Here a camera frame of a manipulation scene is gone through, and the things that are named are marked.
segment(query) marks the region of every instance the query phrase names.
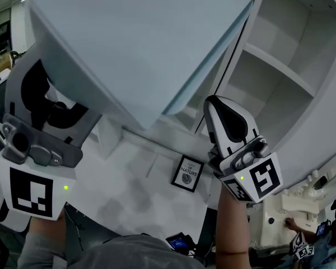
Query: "gray sleeve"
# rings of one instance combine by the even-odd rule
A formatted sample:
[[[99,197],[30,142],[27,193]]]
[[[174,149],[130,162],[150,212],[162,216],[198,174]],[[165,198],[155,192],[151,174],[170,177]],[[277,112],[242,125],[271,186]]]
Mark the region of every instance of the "gray sleeve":
[[[53,268],[54,256],[64,258],[62,246],[40,233],[29,232],[18,259],[17,268]]]

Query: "white table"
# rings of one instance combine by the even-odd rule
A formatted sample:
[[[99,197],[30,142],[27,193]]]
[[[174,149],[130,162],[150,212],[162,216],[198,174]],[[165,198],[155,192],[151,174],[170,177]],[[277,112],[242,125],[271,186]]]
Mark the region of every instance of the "white table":
[[[121,235],[165,240],[179,232],[198,242],[213,175],[205,166],[194,193],[171,185],[181,155],[124,131],[107,160],[88,142],[68,202]]]

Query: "person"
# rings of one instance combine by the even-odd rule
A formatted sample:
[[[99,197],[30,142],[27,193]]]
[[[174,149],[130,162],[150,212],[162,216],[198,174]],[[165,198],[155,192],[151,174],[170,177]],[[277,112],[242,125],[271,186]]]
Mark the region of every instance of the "person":
[[[77,262],[67,266],[65,221],[64,212],[57,221],[32,217],[18,268],[204,268],[197,260],[172,251],[163,241],[148,235],[114,238],[84,252]],[[217,217],[216,268],[250,268],[249,243],[246,204],[235,200],[222,186]]]
[[[286,218],[285,226],[296,233],[302,232],[306,242],[313,244],[315,248],[315,254],[312,257],[307,257],[306,260],[303,259],[301,261],[302,268],[336,269],[336,212],[335,221],[332,223],[331,228],[321,236],[317,236],[315,232],[300,228],[292,218]]]

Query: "picture frame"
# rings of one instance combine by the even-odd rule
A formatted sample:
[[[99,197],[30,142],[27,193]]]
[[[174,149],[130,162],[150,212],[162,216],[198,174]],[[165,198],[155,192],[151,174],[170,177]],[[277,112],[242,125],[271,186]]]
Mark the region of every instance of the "picture frame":
[[[194,192],[203,167],[204,163],[183,155],[171,184],[186,191]]]

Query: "white cabinet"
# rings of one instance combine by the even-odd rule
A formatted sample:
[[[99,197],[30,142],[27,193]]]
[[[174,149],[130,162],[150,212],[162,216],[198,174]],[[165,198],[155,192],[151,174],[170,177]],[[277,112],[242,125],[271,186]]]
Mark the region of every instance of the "white cabinet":
[[[254,0],[244,27],[187,107],[162,117],[153,131],[164,135],[159,124],[165,123],[180,134],[195,133],[209,143],[203,103],[215,94],[249,110],[270,148],[276,150],[307,118],[312,101],[324,95],[322,84],[331,82],[327,77],[335,61],[335,0]],[[152,138],[150,131],[139,134]],[[158,134],[154,140],[173,147],[161,142]],[[189,154],[183,150],[186,140],[180,138],[179,142],[180,152]]]

